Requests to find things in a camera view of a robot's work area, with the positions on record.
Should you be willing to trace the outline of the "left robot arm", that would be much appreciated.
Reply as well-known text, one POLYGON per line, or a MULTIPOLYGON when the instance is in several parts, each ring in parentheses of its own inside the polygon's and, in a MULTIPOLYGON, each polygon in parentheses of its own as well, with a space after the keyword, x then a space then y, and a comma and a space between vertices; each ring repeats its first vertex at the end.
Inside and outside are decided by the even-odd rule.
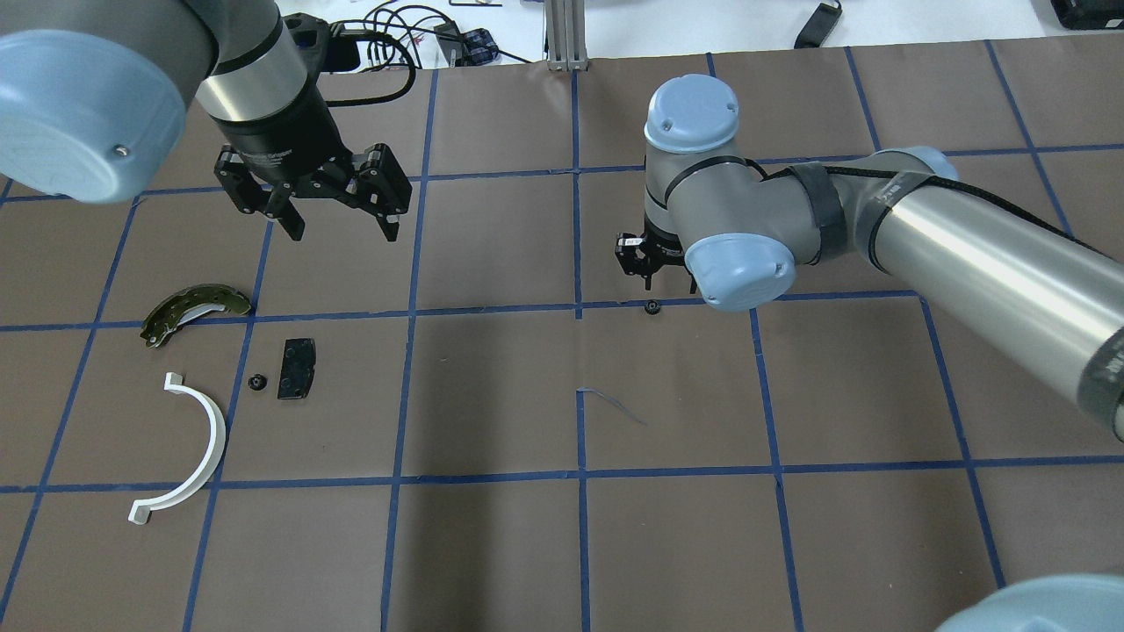
POLYGON ((4 1, 4 177, 81 204, 140 193, 199 103, 226 144, 214 175, 241 213, 301 240, 297 198, 369 213, 396 241, 411 183, 391 148, 350 152, 317 87, 359 67, 360 40, 396 47, 273 1, 4 1))

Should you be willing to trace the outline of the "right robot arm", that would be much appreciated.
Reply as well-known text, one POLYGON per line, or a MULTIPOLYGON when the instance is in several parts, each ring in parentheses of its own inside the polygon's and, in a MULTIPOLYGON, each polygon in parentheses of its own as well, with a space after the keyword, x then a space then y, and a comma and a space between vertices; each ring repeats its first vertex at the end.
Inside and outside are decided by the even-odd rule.
POLYGON ((767 175, 737 132, 738 97, 717 76, 658 87, 644 231, 616 236, 626 276, 683 267, 710 307, 751 312, 789 291, 798 267, 854 252, 1121 436, 1120 262, 963 183, 939 148, 767 175))

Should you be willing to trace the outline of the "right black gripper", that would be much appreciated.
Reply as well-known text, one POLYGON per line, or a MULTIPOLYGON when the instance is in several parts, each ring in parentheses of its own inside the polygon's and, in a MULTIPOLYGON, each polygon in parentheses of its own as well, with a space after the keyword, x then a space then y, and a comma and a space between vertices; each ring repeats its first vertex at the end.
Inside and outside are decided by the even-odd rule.
POLYGON ((644 289, 652 288, 652 277, 664 267, 686 268, 685 249, 676 233, 646 228, 643 233, 619 233, 614 255, 625 276, 642 277, 644 289))

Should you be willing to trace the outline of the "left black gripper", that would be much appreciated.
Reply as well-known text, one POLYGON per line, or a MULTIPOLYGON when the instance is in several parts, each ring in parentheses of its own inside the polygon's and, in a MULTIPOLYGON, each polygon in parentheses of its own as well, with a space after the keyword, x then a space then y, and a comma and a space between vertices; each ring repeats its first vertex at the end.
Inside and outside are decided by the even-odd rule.
POLYGON ((408 213, 413 184, 388 144, 377 143, 363 154, 353 154, 342 144, 316 84, 307 83, 293 103, 259 120, 217 118, 214 123, 230 146, 221 148, 214 161, 214 177, 238 213, 261 213, 280 224, 290 240, 301 241, 305 222, 285 183, 327 168, 330 179, 344 184, 342 204, 369 213, 387 241, 398 240, 399 217, 408 213), (266 191, 254 175, 282 184, 266 191))

